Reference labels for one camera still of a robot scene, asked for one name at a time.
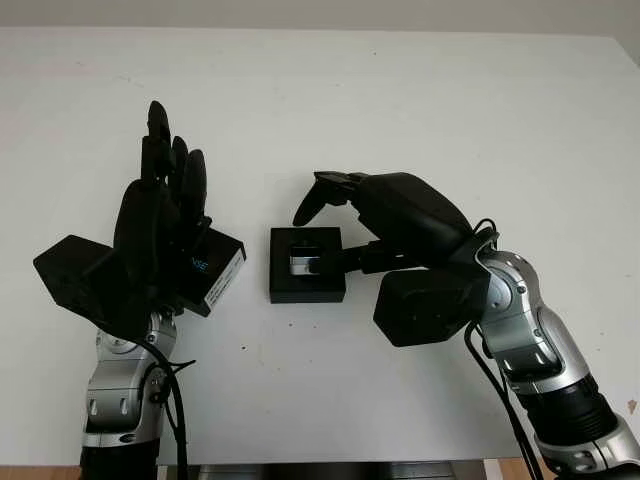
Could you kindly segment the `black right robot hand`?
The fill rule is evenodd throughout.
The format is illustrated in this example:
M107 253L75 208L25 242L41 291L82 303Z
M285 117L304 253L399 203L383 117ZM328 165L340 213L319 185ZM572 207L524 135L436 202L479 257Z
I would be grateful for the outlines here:
M464 214L415 175L316 171L315 182L299 205L293 225L308 224L326 205L347 203L377 239L320 257L316 270L339 268L378 273L439 267L473 236Z

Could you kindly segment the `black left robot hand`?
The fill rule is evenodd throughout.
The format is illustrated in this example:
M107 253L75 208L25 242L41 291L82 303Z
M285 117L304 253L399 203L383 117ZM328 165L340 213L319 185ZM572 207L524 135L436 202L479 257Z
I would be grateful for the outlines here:
M205 214L207 173L201 150L170 132L168 114L149 105L140 177L126 188L113 246L123 261L130 299L152 312L211 312L196 291L194 259L212 219Z

